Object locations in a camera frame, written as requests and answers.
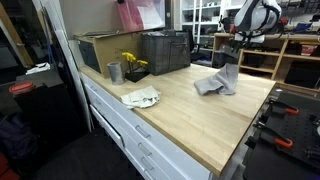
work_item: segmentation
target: floor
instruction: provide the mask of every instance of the floor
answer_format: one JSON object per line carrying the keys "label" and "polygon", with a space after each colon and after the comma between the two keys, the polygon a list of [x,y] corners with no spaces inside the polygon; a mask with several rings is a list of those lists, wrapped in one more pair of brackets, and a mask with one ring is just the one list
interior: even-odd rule
{"label": "floor", "polygon": [[[12,94],[8,91],[13,84],[14,81],[0,84],[0,113],[3,115],[20,111],[20,108],[12,99]],[[279,89],[274,88],[269,97],[277,98],[280,93]],[[244,169],[245,166],[239,165],[232,180],[242,180]],[[96,129],[93,133],[59,150],[49,158],[48,163],[28,179],[134,180],[143,178],[112,139],[106,136],[102,129]]]}

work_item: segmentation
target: box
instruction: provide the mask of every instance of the box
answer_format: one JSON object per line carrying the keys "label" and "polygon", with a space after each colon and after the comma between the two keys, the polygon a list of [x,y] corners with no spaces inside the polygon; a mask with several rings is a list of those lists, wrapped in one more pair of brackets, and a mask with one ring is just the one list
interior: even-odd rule
{"label": "box", "polygon": [[188,32],[162,31],[164,36],[142,34],[142,57],[148,61],[148,71],[161,75],[190,66]]}
{"label": "box", "polygon": [[98,67],[92,68],[104,78],[109,78],[109,70],[107,64],[114,61],[120,61],[124,70],[128,69],[128,62],[122,56],[122,52],[130,52],[137,58],[141,57],[141,33],[123,33],[113,35],[98,35],[98,36],[76,36],[78,44],[82,41],[89,43],[92,46],[94,55],[98,61]]}

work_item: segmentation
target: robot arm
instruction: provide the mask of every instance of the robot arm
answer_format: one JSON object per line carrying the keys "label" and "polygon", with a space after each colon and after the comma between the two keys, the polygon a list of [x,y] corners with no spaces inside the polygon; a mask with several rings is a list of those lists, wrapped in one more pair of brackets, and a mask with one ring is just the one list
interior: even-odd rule
{"label": "robot arm", "polygon": [[250,41],[265,34],[280,16],[281,8],[276,0],[247,0],[234,19],[236,30],[242,36],[242,39],[235,40]]}

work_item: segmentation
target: black chair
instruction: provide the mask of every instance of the black chair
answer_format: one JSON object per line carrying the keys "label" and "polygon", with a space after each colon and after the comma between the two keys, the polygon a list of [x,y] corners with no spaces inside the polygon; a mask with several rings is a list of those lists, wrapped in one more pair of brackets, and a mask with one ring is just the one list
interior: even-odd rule
{"label": "black chair", "polygon": [[[190,61],[193,62],[200,59],[205,59],[206,55],[199,52],[200,47],[202,47],[203,45],[194,43],[192,31],[188,31],[188,36],[189,36],[189,43],[190,43]],[[197,50],[195,52],[192,52],[195,46],[197,46]]]}

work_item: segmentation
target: cardboard box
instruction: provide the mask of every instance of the cardboard box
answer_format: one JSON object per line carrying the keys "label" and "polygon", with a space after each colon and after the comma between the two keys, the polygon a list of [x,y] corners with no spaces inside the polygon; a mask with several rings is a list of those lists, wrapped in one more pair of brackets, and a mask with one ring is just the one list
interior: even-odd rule
{"label": "cardboard box", "polygon": [[109,78],[107,64],[114,61],[122,63],[123,70],[128,69],[128,62],[122,52],[130,52],[138,59],[141,57],[141,33],[125,33],[105,36],[76,36],[79,41],[90,42],[94,46],[95,54],[100,66],[101,75]]}

